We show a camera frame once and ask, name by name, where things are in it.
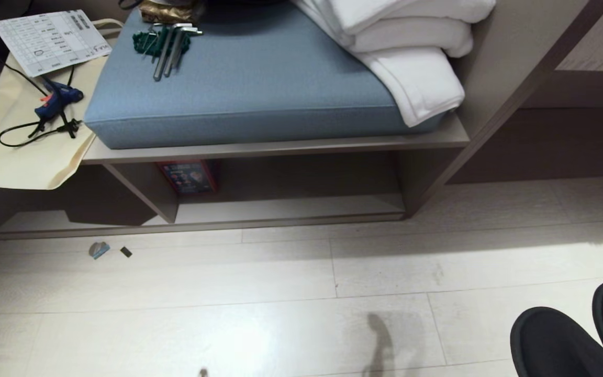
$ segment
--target box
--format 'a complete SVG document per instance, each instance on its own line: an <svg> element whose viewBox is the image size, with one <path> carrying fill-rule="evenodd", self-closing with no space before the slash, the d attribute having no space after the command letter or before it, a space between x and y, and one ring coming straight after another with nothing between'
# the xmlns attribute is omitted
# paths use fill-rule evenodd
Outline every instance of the box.
<svg viewBox="0 0 603 377"><path fill-rule="evenodd" d="M158 162L162 173L179 194L216 193L219 160Z"/></svg>

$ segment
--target blue seat cushion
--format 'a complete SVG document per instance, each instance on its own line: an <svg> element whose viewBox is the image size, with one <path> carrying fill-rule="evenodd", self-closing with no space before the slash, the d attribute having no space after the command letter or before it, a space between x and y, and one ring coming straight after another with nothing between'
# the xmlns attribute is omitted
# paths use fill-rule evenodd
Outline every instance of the blue seat cushion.
<svg viewBox="0 0 603 377"><path fill-rule="evenodd" d="M407 135L390 92L294 5L209 9L180 67L153 80L132 12L84 121L113 149Z"/></svg>

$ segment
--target white tile floor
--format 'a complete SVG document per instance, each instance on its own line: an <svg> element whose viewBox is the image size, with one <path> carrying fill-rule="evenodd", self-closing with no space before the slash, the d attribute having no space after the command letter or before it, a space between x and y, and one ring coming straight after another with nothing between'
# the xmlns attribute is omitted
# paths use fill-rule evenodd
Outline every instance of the white tile floor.
<svg viewBox="0 0 603 377"><path fill-rule="evenodd" d="M526 308L596 337L603 179L448 186L405 222L110 236L94 261L96 239L0 241L0 375L515 377Z"/></svg>

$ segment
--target shelf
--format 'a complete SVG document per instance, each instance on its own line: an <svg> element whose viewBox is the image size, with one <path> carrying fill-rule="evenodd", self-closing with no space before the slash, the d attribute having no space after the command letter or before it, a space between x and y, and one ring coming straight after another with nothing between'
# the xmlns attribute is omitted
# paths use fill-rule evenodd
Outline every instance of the shelf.
<svg viewBox="0 0 603 377"><path fill-rule="evenodd" d="M173 148L111 150L98 138L82 160L82 164L119 164L191 160L194 158L266 157L295 154L366 152L426 148L459 148L469 143L469 136L455 113L448 113L439 128L428 134L378 136L373 138L319 139L278 141L271 143L224 144Z"/></svg>
<svg viewBox="0 0 603 377"><path fill-rule="evenodd" d="M138 205L129 206L128 213L120 216L122 219L136 217L138 224L118 225L119 214L114 213L113 202L122 203L122 198L131 201L133 194L117 181L102 187L105 196L90 195L93 203L89 219L106 216L106 224L89 222L85 210L81 212L80 221L72 219L86 201L66 199L82 195L86 185L94 182L95 174L106 172L103 167L81 167L79 173L82 170L90 174L77 174L62 186L62 195L30 192L21 198L18 193L16 200L25 204L0 225L0 238L396 220L405 212L394 159L388 152L224 160L218 178L220 191L180 196L174 224L168 224L146 206Z"/></svg>

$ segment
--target folded towel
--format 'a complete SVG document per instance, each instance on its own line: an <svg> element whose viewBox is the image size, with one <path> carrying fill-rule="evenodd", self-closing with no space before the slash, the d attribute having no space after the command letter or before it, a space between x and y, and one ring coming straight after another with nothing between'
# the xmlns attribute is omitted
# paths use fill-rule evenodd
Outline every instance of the folded towel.
<svg viewBox="0 0 603 377"><path fill-rule="evenodd" d="M341 34L327 22L317 0L292 0L328 36L345 46ZM442 112L456 108L464 89L440 48L406 47L374 52L354 52L392 93L402 118L413 127Z"/></svg>
<svg viewBox="0 0 603 377"><path fill-rule="evenodd" d="M469 23L488 17L496 0L312 0L335 29L355 35L384 18L449 17Z"/></svg>
<svg viewBox="0 0 603 377"><path fill-rule="evenodd" d="M474 46L471 26L452 18L383 19L360 31L350 45L344 45L352 52L423 46L443 48L448 57L463 57Z"/></svg>

